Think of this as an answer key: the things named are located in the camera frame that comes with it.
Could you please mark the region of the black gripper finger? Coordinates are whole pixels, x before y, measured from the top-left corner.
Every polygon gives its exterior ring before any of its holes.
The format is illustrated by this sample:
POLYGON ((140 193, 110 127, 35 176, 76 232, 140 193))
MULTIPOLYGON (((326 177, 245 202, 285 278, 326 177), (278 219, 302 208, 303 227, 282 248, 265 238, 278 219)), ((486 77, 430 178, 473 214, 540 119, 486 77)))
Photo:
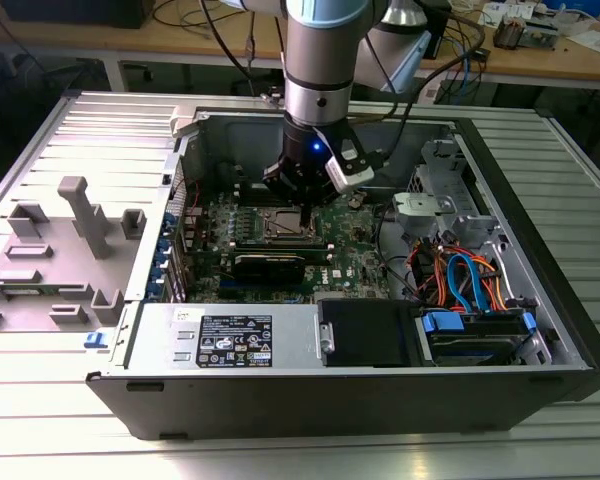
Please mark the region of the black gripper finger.
POLYGON ((324 206, 339 197, 339 193, 323 166, 309 166, 305 169, 305 204, 324 206))
POLYGON ((306 169, 290 157, 280 156, 276 163, 264 170, 262 180, 274 194, 300 208, 299 226, 308 228, 312 202, 306 169))

